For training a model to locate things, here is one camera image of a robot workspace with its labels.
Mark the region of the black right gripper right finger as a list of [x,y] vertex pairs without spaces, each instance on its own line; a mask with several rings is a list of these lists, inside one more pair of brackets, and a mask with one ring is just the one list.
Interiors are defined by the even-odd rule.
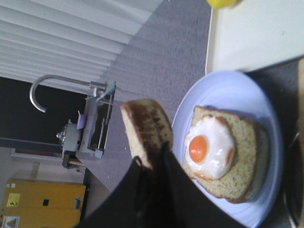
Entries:
[[196,187],[178,163],[168,142],[161,147],[161,162],[179,228],[243,227]]

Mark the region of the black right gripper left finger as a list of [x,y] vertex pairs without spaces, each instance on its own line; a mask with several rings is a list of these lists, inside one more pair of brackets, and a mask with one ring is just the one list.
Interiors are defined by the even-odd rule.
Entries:
[[149,204],[149,177],[136,156],[116,189],[79,228],[145,228]]

